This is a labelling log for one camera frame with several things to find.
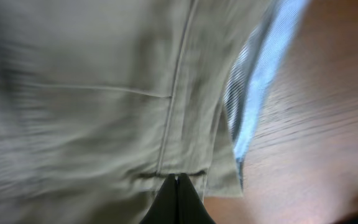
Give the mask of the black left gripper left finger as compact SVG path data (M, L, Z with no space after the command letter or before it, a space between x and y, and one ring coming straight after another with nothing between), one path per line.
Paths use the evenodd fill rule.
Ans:
M170 174L140 224L177 223L177 180Z

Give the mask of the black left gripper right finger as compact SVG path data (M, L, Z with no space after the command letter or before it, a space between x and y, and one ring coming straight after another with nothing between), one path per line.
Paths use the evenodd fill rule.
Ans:
M215 224L187 174L178 176L177 202L179 224Z

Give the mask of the khaki shorts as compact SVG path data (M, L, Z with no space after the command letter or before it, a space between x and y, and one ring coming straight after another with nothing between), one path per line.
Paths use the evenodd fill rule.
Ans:
M0 223L140 223L165 179L241 197L308 1L0 1Z

